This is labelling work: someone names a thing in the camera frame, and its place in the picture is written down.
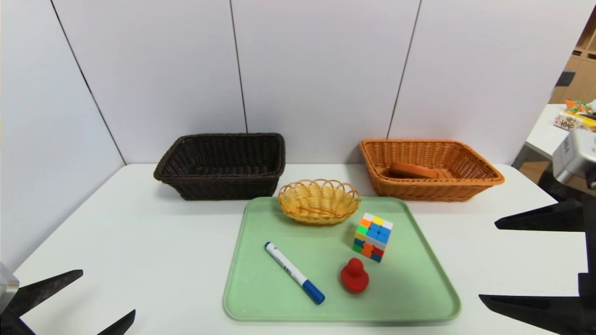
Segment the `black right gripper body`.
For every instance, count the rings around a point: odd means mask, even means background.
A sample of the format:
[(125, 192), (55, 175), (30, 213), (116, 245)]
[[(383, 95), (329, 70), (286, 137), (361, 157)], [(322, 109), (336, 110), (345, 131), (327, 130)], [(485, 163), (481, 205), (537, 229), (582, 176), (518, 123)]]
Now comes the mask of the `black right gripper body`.
[(582, 197), (583, 220), (587, 250), (587, 272), (582, 273), (582, 305), (587, 329), (586, 335), (595, 333), (596, 311), (596, 198)]

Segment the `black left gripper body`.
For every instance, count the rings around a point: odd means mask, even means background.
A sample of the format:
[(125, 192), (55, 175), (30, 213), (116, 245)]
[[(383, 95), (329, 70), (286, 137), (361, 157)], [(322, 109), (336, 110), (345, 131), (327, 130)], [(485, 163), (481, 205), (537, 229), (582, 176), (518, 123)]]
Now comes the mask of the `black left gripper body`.
[(11, 309), (6, 308), (0, 316), (1, 335), (35, 335), (35, 332)]

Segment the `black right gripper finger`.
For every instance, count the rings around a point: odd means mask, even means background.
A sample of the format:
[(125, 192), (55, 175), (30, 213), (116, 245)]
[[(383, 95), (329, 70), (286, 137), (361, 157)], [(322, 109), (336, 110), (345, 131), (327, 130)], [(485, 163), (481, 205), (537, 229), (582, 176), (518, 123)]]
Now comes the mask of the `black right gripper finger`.
[(578, 274), (578, 296), (479, 295), (491, 311), (560, 335), (596, 333), (595, 276)]
[(501, 230), (583, 232), (583, 205), (575, 199), (505, 216), (494, 222)]

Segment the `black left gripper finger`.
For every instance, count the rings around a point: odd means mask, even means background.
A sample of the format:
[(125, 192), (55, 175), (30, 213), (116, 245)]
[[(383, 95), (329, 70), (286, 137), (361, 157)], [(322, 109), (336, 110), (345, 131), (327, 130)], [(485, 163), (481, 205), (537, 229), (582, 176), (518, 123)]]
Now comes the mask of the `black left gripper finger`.
[(136, 318), (136, 310), (133, 309), (125, 316), (120, 318), (117, 322), (111, 324), (103, 329), (98, 335), (124, 335), (126, 331), (134, 324)]
[(58, 291), (61, 291), (66, 286), (81, 278), (83, 274), (82, 269), (75, 269), (21, 287), (17, 290), (11, 301), (9, 301), (7, 308), (21, 317), (58, 293)]

